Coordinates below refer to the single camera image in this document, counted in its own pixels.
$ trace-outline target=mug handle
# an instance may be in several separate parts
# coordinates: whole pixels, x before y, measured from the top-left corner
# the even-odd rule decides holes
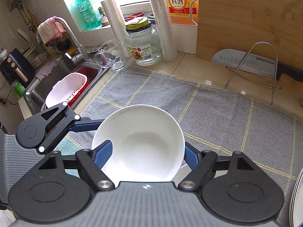
[[[103,58],[102,58],[102,55],[101,55],[101,60],[102,60],[102,62],[100,62],[99,60],[98,60],[98,58],[97,58],[97,55],[101,55],[101,53],[100,52],[96,52],[96,54],[95,54],[95,61],[96,61],[96,63],[99,65],[99,66],[101,66],[102,68],[108,68],[108,63],[107,62],[105,62],[104,63],[104,61],[103,61]]]

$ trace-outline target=faucet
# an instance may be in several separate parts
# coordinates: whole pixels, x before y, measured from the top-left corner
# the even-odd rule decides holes
[[[75,64],[78,64],[81,60],[89,61],[90,58],[89,58],[86,50],[84,49],[83,45],[79,43],[78,39],[76,38],[75,34],[70,29],[67,22],[60,17],[56,17],[55,21],[60,22],[62,24],[63,28],[66,30],[67,34],[69,35],[70,39],[72,40],[73,44],[77,47],[78,54],[76,54],[74,57],[71,57],[71,56],[67,55],[67,53],[66,53],[66,56],[68,58],[70,58]],[[41,40],[41,37],[40,37],[38,31],[36,32],[35,39],[39,44],[41,44],[42,40]]]

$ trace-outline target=knife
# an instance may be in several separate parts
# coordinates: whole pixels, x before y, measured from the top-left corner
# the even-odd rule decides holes
[[[212,62],[223,66],[237,68],[237,66],[240,64],[241,60],[245,57],[246,54],[246,52],[239,50],[223,49],[214,54]],[[267,59],[254,54],[249,54],[239,69],[246,72],[251,72],[266,77],[274,78],[275,60]],[[278,61],[278,81],[283,73],[290,76],[296,81],[303,82],[303,70],[286,65]]]

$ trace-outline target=yellow label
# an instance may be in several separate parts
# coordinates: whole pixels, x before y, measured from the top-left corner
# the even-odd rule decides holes
[[[189,17],[189,7],[193,0],[167,0],[169,2],[169,12],[171,16]],[[197,8],[195,3],[192,7],[192,17],[197,17]]]

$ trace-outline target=bottle label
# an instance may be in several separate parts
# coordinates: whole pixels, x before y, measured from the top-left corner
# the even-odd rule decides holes
[[[189,17],[189,7],[192,0],[168,0],[168,2],[171,16]],[[192,17],[197,17],[197,8],[195,2],[192,6]]]
[[[15,92],[18,94],[18,96],[22,96],[25,92],[25,88],[21,83],[18,83],[15,87]]]
[[[94,11],[93,6],[90,3],[90,0],[85,0],[82,3],[78,4],[78,9],[84,19],[85,24],[92,22],[97,22],[100,20],[99,11]]]
[[[152,48],[150,44],[137,48],[128,47],[128,49],[136,60],[149,60],[152,58]]]

